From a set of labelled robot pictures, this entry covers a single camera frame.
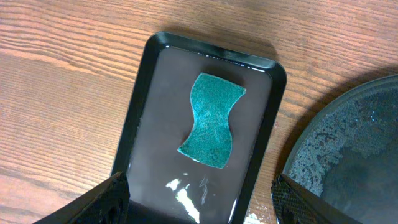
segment rectangular tray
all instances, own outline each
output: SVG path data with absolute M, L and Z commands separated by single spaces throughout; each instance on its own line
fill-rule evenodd
M 229 115 L 233 150 L 223 169 L 177 151 L 193 126 L 190 90 L 201 72 L 247 89 Z M 197 223 L 199 214 L 200 223 L 242 223 L 285 85 L 286 73 L 273 60 L 168 32 L 153 35 L 144 48 L 112 169 L 112 175 L 127 174 L 129 222 Z M 173 180 L 179 182 L 176 189 L 166 187 Z M 176 199 L 183 189 L 191 205 Z

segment black plate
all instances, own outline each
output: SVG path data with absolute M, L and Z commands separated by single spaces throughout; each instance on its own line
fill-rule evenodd
M 398 75 L 393 75 L 352 89 L 321 110 L 283 173 L 361 223 L 395 223 L 397 161 Z
M 177 152 L 193 125 L 190 89 L 201 72 L 247 89 L 229 115 L 233 150 L 224 169 Z M 112 170 L 127 173 L 133 222 L 196 223 L 195 212 L 188 214 L 175 198 L 185 189 L 200 223 L 242 223 L 285 84 L 285 71 L 273 60 L 167 32 L 153 35 Z M 173 180 L 180 182 L 175 190 L 166 187 Z

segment fabric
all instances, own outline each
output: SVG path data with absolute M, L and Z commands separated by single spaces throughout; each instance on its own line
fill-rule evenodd
M 222 169 L 232 150 L 229 112 L 245 92 L 239 85 L 201 73 L 191 90 L 193 128 L 178 151 L 194 161 Z

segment wooden surface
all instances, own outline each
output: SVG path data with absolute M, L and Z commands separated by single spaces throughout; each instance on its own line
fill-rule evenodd
M 109 176 L 145 41 L 167 30 L 269 57 L 288 83 L 250 206 L 331 100 L 398 73 L 387 0 L 0 1 L 0 223 L 31 223 Z

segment round black plate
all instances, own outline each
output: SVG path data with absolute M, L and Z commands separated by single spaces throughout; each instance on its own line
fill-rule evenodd
M 326 106 L 296 142 L 283 173 L 357 221 L 398 222 L 398 75 Z

